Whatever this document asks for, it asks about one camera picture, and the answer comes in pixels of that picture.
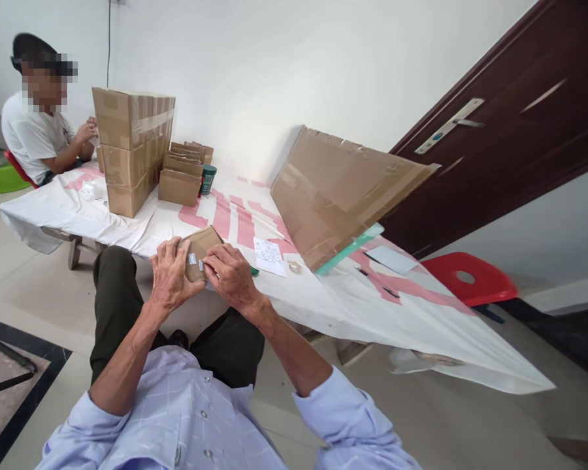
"power cord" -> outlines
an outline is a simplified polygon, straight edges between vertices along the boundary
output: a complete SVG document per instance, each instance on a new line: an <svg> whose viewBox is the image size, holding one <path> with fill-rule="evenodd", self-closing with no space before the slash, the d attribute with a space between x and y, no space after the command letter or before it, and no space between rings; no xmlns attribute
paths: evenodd
<svg viewBox="0 0 588 470"><path fill-rule="evenodd" d="M109 88L109 62L111 61L111 0L109 0L109 15L108 15L108 49L106 54L106 87Z"/></svg>

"floor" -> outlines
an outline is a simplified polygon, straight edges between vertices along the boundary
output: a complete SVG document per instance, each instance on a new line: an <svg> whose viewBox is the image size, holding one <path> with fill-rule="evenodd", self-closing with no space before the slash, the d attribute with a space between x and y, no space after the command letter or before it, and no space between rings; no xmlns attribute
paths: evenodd
<svg viewBox="0 0 588 470"><path fill-rule="evenodd" d="M0 202L13 195L0 196ZM0 469L32 469L54 428L88 389L93 347L93 257L67 269L68 247L41 255L20 242L0 218L0 321L73 351ZM138 261L144 297L152 271ZM202 292L174 312L164 332L181 327L190 337L226 308L213 292ZM375 347L343 369L394 423L406 450L424 469L581 469L560 454L546 433L588 439L588 374L504 311L505 325L489 323L540 368L558 389L517 397L428 371L388 373L386 347ZM337 364L331 341L318 345ZM291 398L293 387L267 347L259 367L253 410L292 469L314 467L321 444L306 429Z"/></svg>

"table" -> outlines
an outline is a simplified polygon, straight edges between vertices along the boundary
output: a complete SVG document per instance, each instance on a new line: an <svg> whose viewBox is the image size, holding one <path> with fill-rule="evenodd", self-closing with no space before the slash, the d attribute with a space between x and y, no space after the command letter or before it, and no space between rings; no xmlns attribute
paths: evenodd
<svg viewBox="0 0 588 470"><path fill-rule="evenodd" d="M447 356L463 365L437 364L434 370L513 394L554 388L422 265L401 276L365 256L381 244L406 254L382 237L328 275L317 276L298 254L264 183L218 172L211 194L200 198L196 207L160 201L155 189L136 217L128 219L109 213L104 199L81 197L83 182L99 178L104 175L94 163L58 175L52 183L0 205L3 219L41 253L51 253L62 243L42 227L119 245L145 259L163 240L209 224L251 264L253 237L268 239L279 245L287 277L262 271L255 284L281 316L309 327L312 336L318 332L363 343L362 348L380 343ZM300 266L299 273L287 269L290 262Z"/></svg>

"red plastic stool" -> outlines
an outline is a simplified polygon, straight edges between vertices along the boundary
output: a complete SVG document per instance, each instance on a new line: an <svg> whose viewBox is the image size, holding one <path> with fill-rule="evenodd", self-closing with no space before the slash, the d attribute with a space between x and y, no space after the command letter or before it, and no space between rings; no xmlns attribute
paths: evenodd
<svg viewBox="0 0 588 470"><path fill-rule="evenodd" d="M31 178L29 178L29 176L26 174L26 172L23 170L22 166L20 165L20 162L18 162L15 158L15 155L13 155L11 153L11 150L5 150L5 157L7 158L8 162L13 166L13 168L15 168L15 171L17 171L18 175L20 175L20 177L26 181L27 183L30 183L32 187L34 187L35 189L37 189L39 186L37 186L35 184L35 182L33 180L31 180Z"/></svg>
<svg viewBox="0 0 588 470"><path fill-rule="evenodd" d="M423 266L444 284L458 299L468 307L477 307L502 302L518 297L518 290L512 280L492 264L468 253L449 253L422 262ZM474 282L463 281L459 275L468 273ZM498 315L488 315L483 309L480 313L503 323Z"/></svg>

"wooden door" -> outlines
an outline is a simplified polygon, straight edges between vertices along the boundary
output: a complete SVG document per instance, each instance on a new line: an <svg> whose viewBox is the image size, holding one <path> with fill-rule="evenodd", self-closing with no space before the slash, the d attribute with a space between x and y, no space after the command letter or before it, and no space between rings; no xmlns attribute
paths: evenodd
<svg viewBox="0 0 588 470"><path fill-rule="evenodd" d="M473 98L483 127L414 153ZM380 221L417 258L588 171L588 0L539 1L392 153L442 165Z"/></svg>

